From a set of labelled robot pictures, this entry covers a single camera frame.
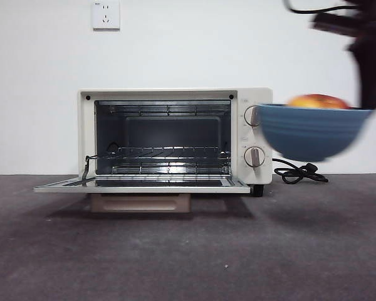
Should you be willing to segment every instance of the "timer knob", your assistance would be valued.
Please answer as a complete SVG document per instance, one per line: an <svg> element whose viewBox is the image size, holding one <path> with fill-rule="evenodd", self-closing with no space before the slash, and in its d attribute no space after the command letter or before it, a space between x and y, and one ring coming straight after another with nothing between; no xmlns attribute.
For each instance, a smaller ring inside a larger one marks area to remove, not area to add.
<svg viewBox="0 0 376 301"><path fill-rule="evenodd" d="M245 150L244 160L248 166L259 167L264 162L264 151L260 147L249 147Z"/></svg>
<svg viewBox="0 0 376 301"><path fill-rule="evenodd" d="M244 112L244 120L248 125L252 127L257 127L259 125L258 110L258 107L255 105L246 108Z"/></svg>

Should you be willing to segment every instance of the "control knob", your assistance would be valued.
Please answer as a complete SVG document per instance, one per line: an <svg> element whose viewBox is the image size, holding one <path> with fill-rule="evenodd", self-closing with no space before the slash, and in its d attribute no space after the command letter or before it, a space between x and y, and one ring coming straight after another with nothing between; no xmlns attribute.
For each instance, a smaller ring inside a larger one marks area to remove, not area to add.
<svg viewBox="0 0 376 301"><path fill-rule="evenodd" d="M259 108L255 105L252 105L245 110L244 120L248 125L252 127L257 127L259 125L258 110Z"/></svg>
<svg viewBox="0 0 376 301"><path fill-rule="evenodd" d="M245 150L244 160L248 166L259 167L264 162L264 151L257 146L249 147Z"/></svg>

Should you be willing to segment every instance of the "oven door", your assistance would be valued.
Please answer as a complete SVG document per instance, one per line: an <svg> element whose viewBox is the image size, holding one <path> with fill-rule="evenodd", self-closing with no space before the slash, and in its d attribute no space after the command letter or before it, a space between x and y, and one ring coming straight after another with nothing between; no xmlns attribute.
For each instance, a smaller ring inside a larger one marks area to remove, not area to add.
<svg viewBox="0 0 376 301"><path fill-rule="evenodd" d="M249 193L239 179L222 175L136 175L74 178L38 186L37 193Z"/></svg>

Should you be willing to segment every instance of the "red apple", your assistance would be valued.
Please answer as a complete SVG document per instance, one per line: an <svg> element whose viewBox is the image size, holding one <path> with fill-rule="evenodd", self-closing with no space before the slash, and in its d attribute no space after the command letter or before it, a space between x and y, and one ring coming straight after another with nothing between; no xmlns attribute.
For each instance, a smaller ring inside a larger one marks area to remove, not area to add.
<svg viewBox="0 0 376 301"><path fill-rule="evenodd" d="M287 103L287 106L303 108L350 108L344 100L323 94L300 95L291 99Z"/></svg>

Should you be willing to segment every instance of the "electrical socket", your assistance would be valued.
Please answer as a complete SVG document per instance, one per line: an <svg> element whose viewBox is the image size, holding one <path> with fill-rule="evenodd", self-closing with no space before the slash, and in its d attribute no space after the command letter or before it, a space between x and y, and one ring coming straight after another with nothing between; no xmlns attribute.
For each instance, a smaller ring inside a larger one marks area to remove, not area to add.
<svg viewBox="0 0 376 301"><path fill-rule="evenodd" d="M120 3L102 1L92 3L93 29L120 29Z"/></svg>

